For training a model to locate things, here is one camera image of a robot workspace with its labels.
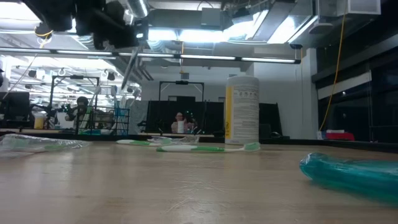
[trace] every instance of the clear plastic wrap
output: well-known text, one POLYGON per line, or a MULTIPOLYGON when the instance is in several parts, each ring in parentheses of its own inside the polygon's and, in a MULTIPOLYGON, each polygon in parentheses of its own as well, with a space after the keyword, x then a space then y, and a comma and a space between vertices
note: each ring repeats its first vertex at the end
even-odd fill
POLYGON ((197 144, 199 142, 199 136, 185 136, 184 138, 180 139, 172 139, 172 138, 167 138, 167 137, 162 137, 162 136, 153 136, 151 139, 148 139, 148 141, 153 142, 153 143, 159 143, 163 146, 166 145, 191 145, 191 144, 197 144))
POLYGON ((311 153, 301 171, 315 182, 338 190, 397 201, 398 161, 344 160, 311 153))
POLYGON ((89 146, 91 143, 78 140, 49 139, 22 134, 6 134, 0 138, 0 152, 49 152, 89 146))

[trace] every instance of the red object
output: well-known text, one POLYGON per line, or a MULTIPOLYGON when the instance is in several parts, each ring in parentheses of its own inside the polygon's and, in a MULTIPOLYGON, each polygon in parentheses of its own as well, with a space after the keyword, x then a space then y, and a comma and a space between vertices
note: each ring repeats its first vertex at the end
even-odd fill
POLYGON ((351 133, 326 133, 326 138, 332 140, 355 141, 354 135, 351 133))

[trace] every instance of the table surface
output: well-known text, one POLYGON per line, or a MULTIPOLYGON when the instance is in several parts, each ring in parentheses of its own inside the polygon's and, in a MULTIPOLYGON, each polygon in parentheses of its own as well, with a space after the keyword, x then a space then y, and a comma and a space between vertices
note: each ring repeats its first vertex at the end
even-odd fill
POLYGON ((391 205, 311 183, 299 169, 309 152, 398 160, 323 146, 194 154, 96 142, 0 161, 0 222, 398 223, 391 205))

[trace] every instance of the person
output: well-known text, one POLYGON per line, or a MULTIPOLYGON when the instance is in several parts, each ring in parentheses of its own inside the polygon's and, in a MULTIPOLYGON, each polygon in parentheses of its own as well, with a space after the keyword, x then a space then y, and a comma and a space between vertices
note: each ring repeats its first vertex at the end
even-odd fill
POLYGON ((182 113, 178 112, 177 115, 175 115, 175 121, 172 123, 172 133, 178 133, 178 122, 179 121, 184 122, 184 133, 187 133, 188 131, 192 130, 193 124, 188 123, 187 119, 184 118, 182 113))
POLYGON ((72 108, 65 116, 66 121, 73 121, 73 128, 76 127, 77 114, 79 113, 79 123, 80 123, 81 121, 83 121, 85 117, 88 106, 88 99, 84 96, 77 98, 76 102, 77 102, 77 107, 72 108))

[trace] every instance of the teal plastic bag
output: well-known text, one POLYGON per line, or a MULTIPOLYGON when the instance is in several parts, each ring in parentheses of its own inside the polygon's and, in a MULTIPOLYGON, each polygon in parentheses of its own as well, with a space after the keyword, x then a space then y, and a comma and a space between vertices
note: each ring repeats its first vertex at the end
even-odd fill
POLYGON ((398 199, 398 161, 343 160, 311 153, 301 160, 300 169, 327 187, 395 202, 398 199))

